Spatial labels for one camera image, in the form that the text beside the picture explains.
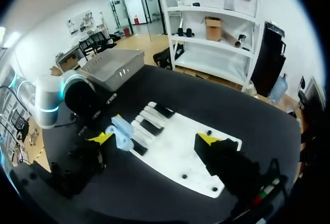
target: cabinet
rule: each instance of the cabinet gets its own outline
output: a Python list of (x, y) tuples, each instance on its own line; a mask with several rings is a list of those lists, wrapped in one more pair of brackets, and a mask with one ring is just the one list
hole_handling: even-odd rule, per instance
[[(169, 38), (171, 63), (208, 73), (242, 86), (250, 81), (258, 59), (264, 21), (260, 0), (161, 0)], [(220, 18), (222, 29), (236, 39), (245, 36), (239, 48), (225, 39), (206, 39), (205, 17)], [(194, 36), (180, 37), (177, 29), (191, 28)], [(175, 60), (178, 43), (185, 52)]]

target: black bag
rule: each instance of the black bag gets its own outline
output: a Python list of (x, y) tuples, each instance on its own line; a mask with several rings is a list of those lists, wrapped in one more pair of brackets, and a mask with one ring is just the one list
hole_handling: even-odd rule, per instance
[[(184, 52), (184, 45), (178, 44), (175, 53), (175, 60), (178, 59)], [(158, 67), (172, 70), (170, 48), (154, 54), (154, 61)]]
[(111, 38), (114, 42), (120, 40), (120, 37), (117, 36), (117, 35), (109, 35), (109, 36), (110, 36), (110, 38)]

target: white board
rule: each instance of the white board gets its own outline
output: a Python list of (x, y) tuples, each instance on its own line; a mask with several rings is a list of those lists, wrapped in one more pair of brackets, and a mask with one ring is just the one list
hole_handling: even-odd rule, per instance
[[(224, 184), (218, 176), (209, 174), (206, 166), (194, 151), (195, 136), (197, 133), (206, 134), (208, 130), (211, 130), (212, 137), (221, 140), (229, 138), (238, 142), (238, 150), (242, 147), (242, 141), (179, 113), (175, 113), (170, 119), (167, 119), (152, 108), (155, 105), (156, 103), (150, 102), (131, 123), (134, 126), (137, 142), (146, 147), (148, 151), (144, 156), (134, 150), (131, 150), (131, 153), (174, 182), (205, 196), (219, 197), (224, 189)], [(151, 123), (162, 124), (164, 127), (162, 133), (153, 136), (142, 128), (139, 125), (142, 120), (141, 116)]]

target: cardboard tube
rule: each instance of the cardboard tube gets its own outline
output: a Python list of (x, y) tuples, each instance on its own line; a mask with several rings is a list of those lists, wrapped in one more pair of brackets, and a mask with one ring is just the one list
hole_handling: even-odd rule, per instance
[(234, 36), (232, 36), (230, 33), (226, 32), (224, 29), (222, 29), (222, 36), (225, 40), (227, 40), (234, 47), (236, 47), (236, 48), (241, 47), (241, 42), (239, 42)]

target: black table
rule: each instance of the black table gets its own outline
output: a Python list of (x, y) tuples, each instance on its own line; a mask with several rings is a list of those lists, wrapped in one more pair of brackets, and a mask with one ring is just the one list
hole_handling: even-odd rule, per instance
[[(181, 73), (144, 66), (117, 91), (117, 98), (100, 128), (120, 114), (131, 122), (150, 102), (164, 104), (202, 124), (242, 139), (242, 151), (259, 162), (265, 173), (272, 158), (278, 158), (281, 173), (293, 185), (300, 154), (300, 128), (297, 121), (277, 108), (239, 91)], [(62, 104), (57, 124), (69, 123), (70, 110)], [(43, 131), (49, 162), (57, 161), (68, 150), (79, 127)], [(103, 146), (107, 168), (96, 175), (73, 200), (101, 213), (125, 219), (190, 223), (215, 223), (229, 217), (237, 199), (226, 189), (217, 199), (191, 191), (144, 164), (133, 154), (117, 150), (115, 139)], [(273, 202), (278, 209), (280, 194)]]

